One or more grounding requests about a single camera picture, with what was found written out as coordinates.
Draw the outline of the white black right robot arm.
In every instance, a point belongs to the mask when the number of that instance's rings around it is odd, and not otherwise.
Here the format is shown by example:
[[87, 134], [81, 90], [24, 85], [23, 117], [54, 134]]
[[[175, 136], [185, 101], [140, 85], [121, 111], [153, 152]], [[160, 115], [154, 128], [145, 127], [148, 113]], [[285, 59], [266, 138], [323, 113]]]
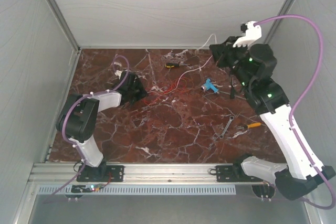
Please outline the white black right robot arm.
[[209, 49], [218, 67], [228, 67], [242, 85], [244, 96], [276, 139], [285, 163], [272, 163], [247, 155], [232, 168], [233, 177], [262, 179], [277, 187], [289, 200], [296, 200], [335, 177], [335, 170], [315, 156], [294, 118], [282, 87], [271, 78], [277, 59], [268, 44], [235, 47], [238, 37], [228, 37]]

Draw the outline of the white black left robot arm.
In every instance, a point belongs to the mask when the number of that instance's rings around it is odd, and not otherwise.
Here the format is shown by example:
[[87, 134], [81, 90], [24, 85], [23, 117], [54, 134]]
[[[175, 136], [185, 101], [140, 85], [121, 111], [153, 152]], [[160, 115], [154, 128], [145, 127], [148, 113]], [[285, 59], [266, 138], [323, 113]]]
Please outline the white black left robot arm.
[[123, 71], [112, 89], [90, 94], [71, 94], [67, 98], [56, 123], [56, 129], [65, 141], [79, 152], [82, 161], [90, 167], [89, 175], [96, 181], [107, 177], [108, 168], [102, 165], [103, 154], [98, 149], [93, 133], [98, 113], [118, 108], [148, 95], [140, 78], [133, 72]]

